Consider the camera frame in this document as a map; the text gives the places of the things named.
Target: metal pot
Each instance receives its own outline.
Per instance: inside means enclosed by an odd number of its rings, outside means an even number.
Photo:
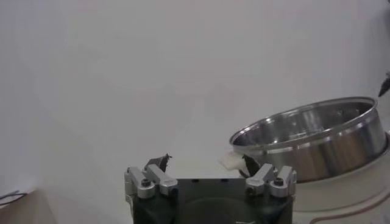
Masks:
[[[292,166],[298,182],[355,170],[387,146],[377,102],[348,97],[313,103],[266,117],[236,132],[234,151],[276,167]]]

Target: screw head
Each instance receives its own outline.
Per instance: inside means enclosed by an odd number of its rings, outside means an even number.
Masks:
[[[169,191],[168,195],[171,197],[171,198],[177,198],[177,196],[179,195],[179,190],[177,190],[177,188],[173,188]]]
[[[245,193],[250,196],[250,197],[253,197],[255,196],[255,189],[253,189],[252,187],[248,187],[246,190],[245,190]]]
[[[274,184],[276,186],[282,186],[285,182],[283,181],[283,179],[281,179],[280,177],[277,177],[275,180],[274,180]]]
[[[142,187],[149,187],[151,184],[152,184],[152,182],[150,180],[148,180],[148,179],[143,179],[141,181],[141,186]]]

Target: pot rim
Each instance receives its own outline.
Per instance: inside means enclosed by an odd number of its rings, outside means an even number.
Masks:
[[[257,127],[257,125],[259,123],[270,122],[273,120],[273,118],[278,117],[278,116],[287,116],[289,114],[296,114],[296,113],[300,113],[303,111],[311,110],[311,109],[316,108],[316,107],[323,107],[326,105],[333,105],[336,103],[343,103],[343,102],[345,102],[345,103],[347,103],[347,102],[368,103],[368,104],[371,104],[371,107],[367,111],[365,111],[363,114],[361,114],[361,115],[359,115],[359,116],[357,116],[357,117],[355,117],[355,118],[353,118],[353,119],[351,119],[343,124],[336,125],[332,128],[328,128],[322,132],[315,133],[315,134],[312,134],[309,136],[303,136],[303,137],[299,137],[296,139],[290,139],[287,141],[270,143],[270,144],[258,144],[258,145],[254,145],[254,144],[252,144],[252,145],[236,145],[236,144],[234,144],[234,142],[236,141],[236,139],[238,137],[247,133],[248,131],[253,130],[254,128]],[[348,131],[348,129],[350,129],[350,128],[352,128],[354,130],[355,129],[354,126],[356,126],[356,125],[360,126],[360,124],[362,124],[362,123],[363,124],[369,123],[373,118],[378,116],[378,113],[376,111],[376,107],[377,107],[377,101],[371,97],[343,97],[343,98],[330,99],[330,100],[324,100],[324,101],[320,101],[320,102],[310,103],[310,104],[307,104],[307,105],[304,105],[301,107],[296,107],[296,108],[293,108],[290,110],[286,110],[286,111],[281,112],[281,113],[273,114],[271,116],[260,119],[260,120],[254,122],[248,126],[245,126],[241,130],[237,131],[232,137],[230,137],[229,143],[230,143],[230,145],[232,145],[234,147],[245,147],[247,149],[250,149],[253,147],[256,150],[282,149],[282,148],[291,147],[294,145],[301,145],[301,144],[304,144],[306,142],[316,141],[316,140],[319,140],[322,138],[329,137],[329,136],[334,135],[334,134]]]

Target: white backdrop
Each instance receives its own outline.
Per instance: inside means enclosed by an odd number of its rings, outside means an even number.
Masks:
[[[218,159],[239,128],[377,95],[388,5],[0,1],[0,189],[35,183],[59,223],[124,224],[128,165],[168,152],[175,177],[235,176]]]

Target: black cable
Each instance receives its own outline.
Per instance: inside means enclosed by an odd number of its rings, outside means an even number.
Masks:
[[[388,78],[382,83],[380,88],[379,97],[383,96],[390,89],[390,72],[386,73]]]
[[[238,172],[239,172],[239,174],[241,174],[241,176],[243,176],[245,179],[250,177],[249,175],[247,175],[246,173],[244,173],[244,171],[242,171],[242,170],[238,170]]]
[[[6,195],[6,196],[2,197],[1,200],[2,200],[2,199],[5,199],[5,198],[7,198],[7,197],[14,197],[14,196],[20,196],[20,197],[14,199],[14,200],[12,200],[12,201],[8,201],[8,202],[5,202],[5,203],[0,203],[0,206],[2,206],[2,205],[9,205],[9,204],[11,204],[11,203],[14,203],[14,202],[20,200],[21,198],[23,198],[23,197],[26,196],[26,195],[27,195],[27,193],[17,193],[17,194],[9,194],[9,195]]]

